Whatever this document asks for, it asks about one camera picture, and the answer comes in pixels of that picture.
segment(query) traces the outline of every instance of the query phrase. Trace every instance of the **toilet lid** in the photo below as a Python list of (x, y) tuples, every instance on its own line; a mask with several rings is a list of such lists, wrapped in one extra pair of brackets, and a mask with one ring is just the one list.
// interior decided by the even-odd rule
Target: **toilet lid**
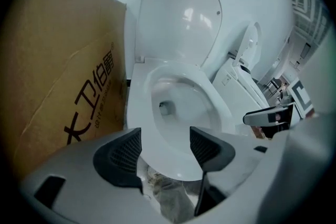
[(141, 0), (136, 62), (149, 57), (200, 66), (221, 23), (219, 0)]
[(245, 67), (251, 70), (256, 65), (261, 54), (260, 36), (261, 29), (259, 23), (251, 22), (245, 31), (233, 66), (238, 66), (240, 61), (244, 63)]

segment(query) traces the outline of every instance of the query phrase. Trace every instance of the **toilet seat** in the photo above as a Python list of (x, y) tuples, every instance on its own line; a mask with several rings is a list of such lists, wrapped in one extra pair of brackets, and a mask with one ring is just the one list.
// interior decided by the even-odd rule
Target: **toilet seat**
[(235, 133), (229, 109), (204, 72), (194, 65), (151, 58), (145, 58), (144, 63), (134, 65), (128, 100), (132, 104), (132, 108), (127, 111), (128, 128), (141, 127), (141, 157), (159, 173), (179, 180), (200, 180), (202, 169), (192, 152), (186, 154), (172, 147), (155, 125), (150, 105), (151, 91), (153, 84), (165, 76), (185, 78), (202, 88), (218, 112), (222, 122), (220, 131)]

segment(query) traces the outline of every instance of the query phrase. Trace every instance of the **black slot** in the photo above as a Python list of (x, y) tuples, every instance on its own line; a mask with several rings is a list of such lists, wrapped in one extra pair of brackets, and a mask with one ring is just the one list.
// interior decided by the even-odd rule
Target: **black slot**
[(262, 152), (262, 153), (265, 153), (267, 148), (264, 147), (264, 146), (257, 146), (254, 148), (255, 151), (259, 151), (259, 152)]
[(40, 203), (51, 209), (64, 182), (64, 178), (49, 176), (35, 192), (34, 197), (40, 201)]

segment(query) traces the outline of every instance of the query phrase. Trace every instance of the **brown cardboard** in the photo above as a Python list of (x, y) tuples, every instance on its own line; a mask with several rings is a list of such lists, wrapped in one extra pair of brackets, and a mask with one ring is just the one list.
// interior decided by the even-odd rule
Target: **brown cardboard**
[[(69, 143), (123, 128), (125, 9), (116, 0), (13, 0), (0, 30), (0, 130), (17, 178)], [(72, 122), (84, 131), (70, 131)]]

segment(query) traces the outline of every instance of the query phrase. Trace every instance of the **black rubber flap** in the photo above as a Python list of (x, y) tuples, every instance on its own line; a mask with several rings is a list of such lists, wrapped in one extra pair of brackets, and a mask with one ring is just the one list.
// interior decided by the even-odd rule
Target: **black rubber flap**
[(207, 172), (225, 168), (234, 159), (236, 151), (229, 143), (196, 127), (190, 127), (190, 149), (203, 170), (202, 187), (195, 208), (195, 216), (199, 216), (226, 198), (216, 187), (210, 185)]
[(142, 191), (141, 179), (136, 176), (141, 151), (141, 128), (136, 128), (100, 147), (93, 157), (93, 165), (97, 173), (112, 185)]
[(222, 170), (236, 155), (229, 143), (196, 127), (190, 127), (190, 149), (204, 172)]

